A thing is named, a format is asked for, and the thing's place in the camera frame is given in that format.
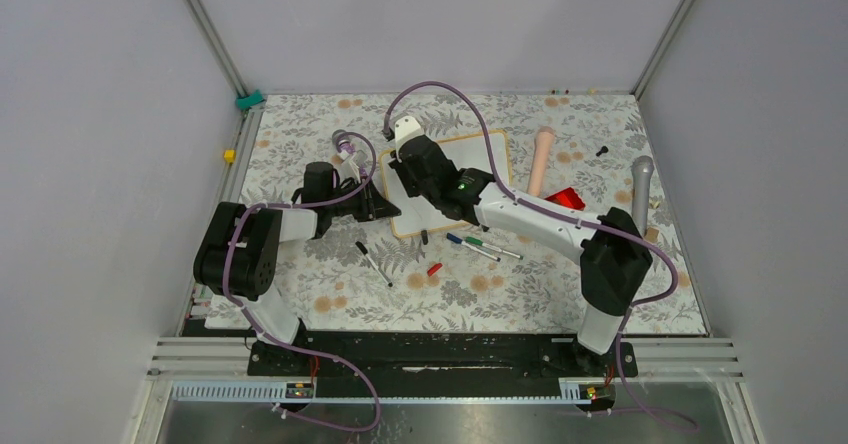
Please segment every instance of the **black marker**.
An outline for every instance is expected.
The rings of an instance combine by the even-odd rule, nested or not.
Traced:
[[[379,266],[377,266],[377,263],[374,262],[374,259],[371,259],[371,256],[368,255],[368,249],[365,249],[365,244],[356,241],[356,247],[359,248],[359,251],[362,253],[363,256],[365,256],[365,259],[368,259],[368,262],[371,264],[371,267],[373,267],[375,271],[380,273],[380,277],[382,277],[383,280],[386,281],[386,284],[388,284],[389,287],[392,287],[391,279],[389,279],[389,276],[387,276],[386,273],[383,272]]]

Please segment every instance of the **green marker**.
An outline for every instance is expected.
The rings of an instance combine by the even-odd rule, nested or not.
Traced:
[[[486,244],[485,242],[481,241],[480,239],[477,239],[476,237],[466,236],[465,242],[467,242],[469,244],[474,244],[475,246],[480,246],[483,249],[489,249],[491,251],[499,252],[501,254],[506,254],[507,256],[512,256],[516,259],[524,259],[524,256],[522,256],[521,254],[516,254],[516,253],[510,252],[510,251],[505,251],[498,246]]]

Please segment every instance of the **red marker cap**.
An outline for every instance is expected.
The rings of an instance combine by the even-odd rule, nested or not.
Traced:
[[[440,262],[440,263],[436,264],[435,266],[431,267],[429,270],[427,270],[427,275],[432,276],[433,274],[438,272],[438,270],[441,269],[441,268],[442,268],[442,263]]]

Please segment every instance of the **green clip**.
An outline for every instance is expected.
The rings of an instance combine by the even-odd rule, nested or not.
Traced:
[[[247,97],[236,99],[236,107],[238,107],[241,111],[246,111],[264,100],[265,98],[262,97],[262,93],[256,90],[253,91],[253,94]]]

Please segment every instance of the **table surface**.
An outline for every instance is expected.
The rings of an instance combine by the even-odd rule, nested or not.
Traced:
[[[245,204],[288,200],[301,186],[306,164],[333,161],[330,136],[336,129],[364,134],[378,154],[389,148],[380,134],[383,113],[393,95],[275,95],[265,105],[241,193]],[[630,211],[630,165],[651,150],[632,96],[471,96],[487,124],[509,139],[512,185],[525,189],[540,126],[554,128],[542,196],[566,187],[577,190],[587,210],[611,206]],[[395,117],[415,116],[433,139],[480,131],[470,109],[448,95],[416,94],[404,99]],[[609,152],[595,153],[607,146]],[[375,176],[382,192],[381,176]],[[648,225],[656,243],[675,262],[680,287],[668,298],[638,307],[626,332],[704,334],[705,326],[684,263],[660,176],[651,181]],[[481,236],[472,226],[460,236]],[[283,243],[274,285],[310,329],[367,331],[576,332],[585,301],[579,268],[551,249],[506,231],[491,230],[487,242],[524,254],[500,263],[478,259],[434,233],[398,239],[388,220],[360,224],[335,219],[319,240]],[[362,241],[395,282],[388,288],[354,246]],[[428,278],[436,262],[443,268]],[[670,273],[654,259],[638,297],[668,288]],[[245,329],[247,322],[225,299],[215,296],[206,318],[209,328]]]

